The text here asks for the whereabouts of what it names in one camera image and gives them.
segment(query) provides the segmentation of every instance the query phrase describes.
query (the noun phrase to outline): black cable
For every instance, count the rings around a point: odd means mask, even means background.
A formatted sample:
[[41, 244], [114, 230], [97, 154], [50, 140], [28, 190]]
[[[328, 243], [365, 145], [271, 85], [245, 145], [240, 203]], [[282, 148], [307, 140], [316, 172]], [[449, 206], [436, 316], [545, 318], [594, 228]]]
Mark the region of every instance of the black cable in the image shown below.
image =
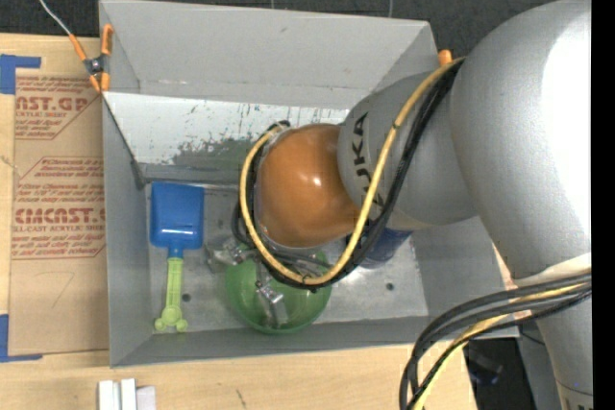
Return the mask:
[[[559, 304], [557, 304], [556, 306], [553, 307], [548, 307], [542, 311], [536, 312], [536, 313], [532, 313], [530, 315], [528, 315], [527, 317], [521, 319], [521, 320], [514, 320], [511, 322], [506, 322], [506, 323], [502, 323], [499, 325], [494, 325], [494, 326], [490, 326], [484, 330], [481, 330], [478, 333], [475, 333], [470, 339], [476, 338], [479, 335], [483, 335], [486, 333], [490, 333], [493, 331], [497, 331], [500, 329], [505, 329], [505, 328], [509, 328], [512, 326], [520, 326], [523, 323], [526, 323], [530, 320], [538, 320], [541, 318], [545, 318], [547, 316], [551, 316], [555, 313], [558, 313], [560, 311], [563, 311], [564, 309], [568, 309], [576, 304], [579, 304], [580, 302], [585, 301], [587, 298], [589, 298], [592, 295], [592, 291], [591, 289], [589, 289], [588, 291], [585, 291], [581, 294], [578, 294], [577, 296], [574, 296], [572, 299], [568, 300], [568, 301], [563, 301]], [[438, 358], [437, 362], [433, 365], [433, 367], [431, 368], [430, 372], [428, 373], [428, 375], [426, 376], [425, 380], [423, 381], [423, 383], [421, 384], [421, 386], [417, 389], [417, 391], [412, 395], [412, 400], [406, 404], [406, 400], [400, 401], [400, 408], [402, 410], [410, 410], [412, 408], [412, 405], [415, 404], [416, 400], [423, 395], [423, 393], [425, 393], [425, 390], [429, 387], [431, 381], [435, 378], [435, 376], [437, 375], [440, 367], [442, 366], [442, 364], [444, 364], [444, 361], [451, 355], [451, 353], [456, 350], [460, 345], [466, 343], [467, 340], [460, 340], [454, 344], [451, 344], [443, 353], [442, 355], [440, 355], [440, 357]], [[401, 386], [405, 386], [406, 382], [404, 380], [402, 380], [402, 384]]]
[[[544, 291], [555, 289], [555, 288], [546, 289], [544, 287], [545, 284], [549, 284], [549, 283], [545, 282], [543, 284], [540, 284], [539, 286], [529, 286], [529, 287], [541, 287], [542, 288], [542, 290], [538, 290], [538, 291], [530, 292], [530, 293], [535, 294], [537, 292], [544, 292]], [[516, 313], [516, 312], [525, 311], [528, 309], [531, 309], [531, 310], [541, 309], [541, 308], [544, 308], [545, 304], [549, 305], [549, 304], [553, 304], [554, 302], [565, 301], [580, 293], [586, 292], [588, 289], [591, 289], [591, 283], [588, 284], [586, 282], [580, 285], [576, 289], [572, 289], [568, 292], [554, 295], [549, 299], [539, 299], [539, 300], [522, 301], [522, 302], [516, 302], [516, 303], [514, 302], [510, 304], [505, 304], [505, 305], [498, 305], [490, 309], [480, 311], [478, 313], [473, 313], [464, 318], [460, 318], [454, 322], [438, 325], [436, 328], [433, 328], [433, 329], [426, 328], [421, 333], [417, 341], [415, 342], [414, 347], [412, 349], [412, 354], [406, 364], [406, 372], [402, 376], [403, 381], [406, 384], [400, 387], [400, 404], [402, 401], [407, 401], [407, 394], [402, 393], [401, 391], [402, 389], [406, 391], [408, 382], [413, 392], [415, 392], [419, 386], [418, 384], [419, 361], [421, 360], [423, 355], [431, 348], [433, 344], [435, 344], [438, 340], [442, 339], [446, 335], [454, 333], [458, 331], [459, 329], [465, 328], [467, 326], [472, 326], [480, 321], [488, 320], [489, 318], [493, 318], [494, 316]], [[517, 294], [517, 297], [520, 297], [522, 295], [517, 292], [520, 290], [521, 289], [516, 289], [515, 291], [511, 291], [511, 292]]]
[[556, 280], [549, 280], [546, 282], [536, 283], [532, 285], [527, 285], [525, 287], [519, 287], [513, 290], [504, 290], [500, 292], [496, 292], [494, 294], [488, 294], [486, 296], [482, 296], [480, 298], [476, 298], [471, 301], [464, 302], [458, 306], [455, 306], [452, 309], [442, 313], [440, 316], [435, 318], [422, 332], [419, 338], [417, 338], [415, 342], [415, 347], [419, 346], [426, 339], [431, 338], [431, 334], [439, 329], [441, 326], [450, 322], [452, 319], [468, 313], [472, 310], [483, 308], [489, 304], [493, 304], [495, 302], [501, 301], [510, 301], [516, 298], [520, 298], [523, 296], [529, 296], [532, 294], [538, 294], [541, 292], [545, 292], [548, 290], [554, 289], [562, 289], [565, 287], [570, 287], [575, 284], [586, 284], [591, 282], [592, 276], [591, 274], [580, 274], [572, 277], [559, 278]]

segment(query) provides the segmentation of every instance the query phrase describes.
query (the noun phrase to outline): blue scoop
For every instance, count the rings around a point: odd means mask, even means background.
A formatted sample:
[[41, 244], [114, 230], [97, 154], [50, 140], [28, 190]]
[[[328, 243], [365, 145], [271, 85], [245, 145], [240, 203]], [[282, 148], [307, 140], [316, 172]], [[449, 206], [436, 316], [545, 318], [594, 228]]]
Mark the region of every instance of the blue scoop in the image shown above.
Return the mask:
[[188, 184], [152, 183], [150, 242], [168, 248], [166, 306], [154, 326], [158, 331], [174, 326], [185, 331], [188, 323], [180, 307], [184, 250], [198, 250], [203, 244], [203, 188]]

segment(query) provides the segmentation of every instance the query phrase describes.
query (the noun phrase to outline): yellow cable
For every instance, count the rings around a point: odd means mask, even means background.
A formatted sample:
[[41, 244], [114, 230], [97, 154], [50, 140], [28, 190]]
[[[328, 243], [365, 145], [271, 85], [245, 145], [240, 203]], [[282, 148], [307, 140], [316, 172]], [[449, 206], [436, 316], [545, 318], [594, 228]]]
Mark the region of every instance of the yellow cable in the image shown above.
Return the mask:
[[393, 144], [393, 141], [395, 140], [397, 130], [401, 127], [410, 111], [417, 104], [418, 100], [428, 91], [428, 89], [430, 89], [430, 87], [452, 66], [460, 62], [461, 59], [453, 60], [446, 65], [442, 65], [441, 67], [433, 71], [431, 74], [429, 74], [428, 77], [419, 84], [419, 86], [414, 90], [414, 92], [412, 92], [411, 96], [402, 106], [402, 109], [400, 109], [399, 113], [397, 114], [397, 117], [391, 125], [391, 128], [386, 136], [386, 139], [384, 140], [384, 143], [382, 144], [382, 149], [378, 156], [378, 161], [374, 169], [374, 175], [372, 176], [372, 180], [367, 189], [367, 193], [365, 194], [365, 200], [361, 207], [360, 213], [358, 215], [357, 224], [355, 225], [355, 230], [353, 231], [348, 245], [346, 246], [346, 249], [344, 250], [342, 255], [337, 259], [335, 264], [320, 277], [303, 277], [286, 268], [284, 265], [282, 265], [280, 261], [278, 261], [278, 259], [276, 259], [274, 255], [269, 252], [269, 250], [267, 250], [266, 246], [263, 244], [263, 242], [260, 240], [260, 237], [258, 236], [258, 232], [254, 226], [254, 223], [252, 222], [252, 218], [250, 217], [250, 210], [248, 208], [248, 202], [246, 198], [248, 171], [250, 170], [252, 160], [254, 159], [254, 156], [256, 155], [258, 150], [281, 129], [273, 129], [267, 132], [257, 141], [254, 147], [248, 153], [248, 156], [246, 156], [246, 159], [243, 163], [243, 168], [241, 169], [241, 176], [239, 178], [239, 203], [241, 207], [241, 214], [246, 224], [246, 229], [250, 233], [252, 240], [255, 242], [255, 245], [257, 246], [258, 250], [269, 265], [271, 265], [274, 269], [276, 269], [280, 274], [284, 275], [285, 277], [288, 277], [296, 282], [312, 286], [317, 286], [327, 282], [328, 280], [331, 280], [341, 271], [342, 268], [344, 268], [344, 266], [350, 259], [351, 254], [355, 250], [355, 247], [358, 244], [358, 240], [360, 239], [360, 236], [363, 232], [363, 226], [365, 225], [365, 222], [367, 221], [367, 218], [369, 216], [370, 208], [374, 201], [374, 197], [376, 196], [378, 184], [381, 180], [382, 170], [384, 169], [384, 165], [386, 164], [386, 161], [388, 159], [389, 149]]
[[[553, 289], [553, 290], [550, 290], [550, 291], [547, 291], [547, 292], [539, 292], [539, 293], [536, 293], [536, 294], [530, 294], [528, 296], [524, 296], [522, 298], [518, 298], [518, 299], [512, 301], [512, 303], [522, 302], [522, 301], [537, 301], [537, 300], [541, 300], [541, 299], [548, 299], [550, 297], [558, 296], [559, 294], [563, 294], [565, 292], [568, 292], [568, 291], [570, 291], [572, 289], [576, 289], [577, 287], [580, 287], [581, 285], [582, 284], [570, 285], [568, 287], [561, 287], [559, 289]], [[444, 371], [444, 369], [449, 364], [451, 359], [460, 350], [462, 350], [468, 344], [468, 342], [472, 339], [472, 337], [474, 337], [475, 335], [480, 334], [481, 332], [485, 331], [490, 326], [492, 326], [495, 323], [497, 323], [498, 321], [504, 319], [506, 316], [508, 316], [508, 315], [507, 314], [503, 314], [503, 315], [494, 316], [492, 318], [488, 318], [486, 320], [482, 320], [482, 321], [476, 323], [475, 325], [472, 325], [469, 328], [467, 328], [455, 340], [453, 340], [452, 343], [449, 345], [449, 347], [452, 347], [452, 346], [454, 346], [456, 344], [459, 344], [459, 345], [451, 353], [449, 353], [449, 355], [446, 357], [446, 359], [444, 359], [444, 361], [442, 362], [442, 365], [438, 368], [435, 376], [430, 381], [430, 383], [428, 384], [427, 388], [425, 388], [425, 390], [423, 391], [423, 394], [413, 403], [413, 405], [410, 408], [410, 410], [423, 410], [423, 407], [425, 406], [425, 401], [427, 400], [428, 396], [430, 395], [431, 386], [433, 386], [435, 380], [438, 378], [438, 375], [441, 374]]]

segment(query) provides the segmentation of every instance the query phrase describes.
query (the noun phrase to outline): cardboard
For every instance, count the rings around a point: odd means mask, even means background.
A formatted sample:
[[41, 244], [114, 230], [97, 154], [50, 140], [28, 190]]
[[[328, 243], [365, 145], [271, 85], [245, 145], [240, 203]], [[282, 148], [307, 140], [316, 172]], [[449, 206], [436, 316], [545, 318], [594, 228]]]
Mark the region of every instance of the cardboard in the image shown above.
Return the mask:
[[1, 35], [0, 53], [41, 57], [16, 73], [9, 354], [105, 349], [101, 97], [66, 37]]

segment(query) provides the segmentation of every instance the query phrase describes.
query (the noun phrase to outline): orange clip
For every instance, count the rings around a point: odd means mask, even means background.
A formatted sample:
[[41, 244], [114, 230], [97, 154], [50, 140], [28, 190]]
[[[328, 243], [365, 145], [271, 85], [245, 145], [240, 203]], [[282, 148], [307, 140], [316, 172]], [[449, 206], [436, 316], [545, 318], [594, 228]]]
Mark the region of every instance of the orange clip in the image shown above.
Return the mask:
[[440, 50], [438, 52], [438, 61], [440, 62], [440, 66], [451, 63], [453, 61], [451, 50]]
[[115, 33], [115, 31], [113, 30], [112, 25], [105, 24], [103, 28], [103, 39], [100, 47], [101, 53], [105, 55], [110, 55], [113, 51], [113, 33]]

